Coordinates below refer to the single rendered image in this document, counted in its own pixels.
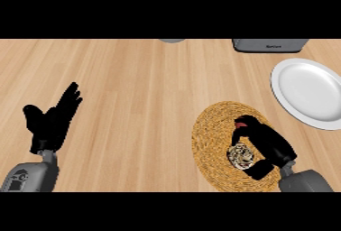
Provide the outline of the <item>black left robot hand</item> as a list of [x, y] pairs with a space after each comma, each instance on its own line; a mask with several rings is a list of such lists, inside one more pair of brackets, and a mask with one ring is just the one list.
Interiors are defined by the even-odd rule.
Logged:
[[62, 147], [69, 124], [83, 101], [77, 88], [78, 85], [72, 82], [62, 93], [57, 105], [47, 112], [43, 112], [34, 105], [26, 105], [22, 108], [26, 129], [32, 133], [29, 150], [32, 154], [38, 154], [44, 150], [57, 151]]

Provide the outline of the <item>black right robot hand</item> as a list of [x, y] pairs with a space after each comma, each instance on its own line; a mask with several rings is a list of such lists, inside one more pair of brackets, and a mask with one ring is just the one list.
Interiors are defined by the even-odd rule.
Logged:
[[251, 115], [242, 115], [235, 120], [236, 129], [232, 134], [232, 145], [236, 145], [241, 137], [246, 137], [257, 151], [266, 157], [243, 172], [254, 180], [260, 180], [273, 171], [282, 168], [297, 158], [294, 148], [276, 130], [261, 124]]

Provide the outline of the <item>round woven straw placemat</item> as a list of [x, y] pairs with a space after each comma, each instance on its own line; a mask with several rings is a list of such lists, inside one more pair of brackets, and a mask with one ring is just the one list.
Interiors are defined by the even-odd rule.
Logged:
[[266, 192], [277, 187], [279, 168], [263, 179], [254, 180], [226, 157], [236, 129], [235, 119], [243, 115], [254, 116], [272, 126], [263, 114], [239, 102], [223, 101], [204, 109], [192, 129], [192, 153], [202, 176], [218, 191]]

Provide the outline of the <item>white round plate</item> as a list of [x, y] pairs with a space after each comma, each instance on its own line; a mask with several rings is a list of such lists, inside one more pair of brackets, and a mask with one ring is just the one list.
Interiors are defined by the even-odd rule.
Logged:
[[341, 77], [313, 60], [283, 60], [270, 73], [270, 87], [280, 106], [305, 125], [341, 130]]

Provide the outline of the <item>grey appliance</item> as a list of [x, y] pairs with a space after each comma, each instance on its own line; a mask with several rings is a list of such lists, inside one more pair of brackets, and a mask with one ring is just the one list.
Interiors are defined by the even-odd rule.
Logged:
[[295, 53], [303, 50], [307, 39], [233, 39], [233, 48], [249, 53]]

